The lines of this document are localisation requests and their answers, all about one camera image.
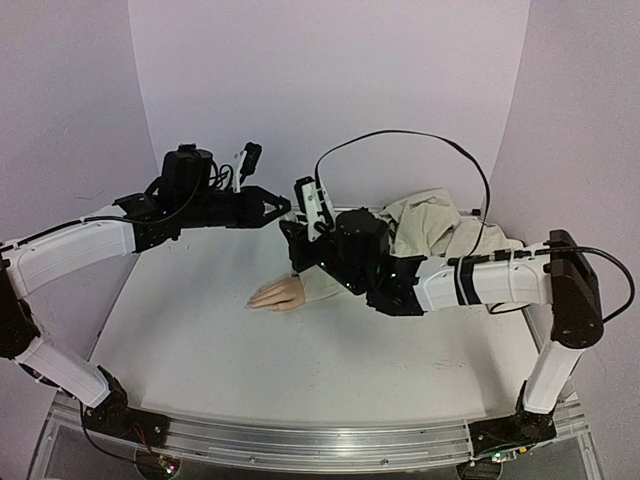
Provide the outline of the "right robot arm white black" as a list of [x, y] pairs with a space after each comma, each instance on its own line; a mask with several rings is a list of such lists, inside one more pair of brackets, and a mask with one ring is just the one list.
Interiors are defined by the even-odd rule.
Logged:
[[489, 254], [396, 257], [388, 226], [368, 210], [340, 213], [333, 227], [283, 220], [293, 269], [317, 266], [369, 307], [388, 316], [422, 316], [452, 307], [549, 305], [553, 325], [513, 414], [469, 426], [475, 459], [550, 441], [553, 414], [582, 354], [604, 333], [597, 276], [571, 236], [550, 233], [541, 248]]

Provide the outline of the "clear nail polish bottle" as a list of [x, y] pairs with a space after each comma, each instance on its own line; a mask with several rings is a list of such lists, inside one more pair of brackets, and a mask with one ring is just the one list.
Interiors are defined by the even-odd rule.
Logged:
[[296, 213], [294, 211], [289, 211], [286, 214], [284, 214], [281, 218], [281, 221], [286, 221], [286, 222], [297, 222], [297, 216]]

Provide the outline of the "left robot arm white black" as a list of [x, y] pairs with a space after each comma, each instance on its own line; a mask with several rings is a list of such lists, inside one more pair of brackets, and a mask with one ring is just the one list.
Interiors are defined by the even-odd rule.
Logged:
[[87, 266], [176, 241], [185, 229], [258, 229], [290, 212], [286, 198], [245, 183], [261, 153], [260, 145], [247, 143], [235, 166], [217, 165], [211, 152], [181, 144], [166, 153], [160, 175], [143, 192], [2, 246], [2, 358], [75, 397], [111, 435], [131, 433], [135, 416], [119, 381], [56, 346], [26, 299]]

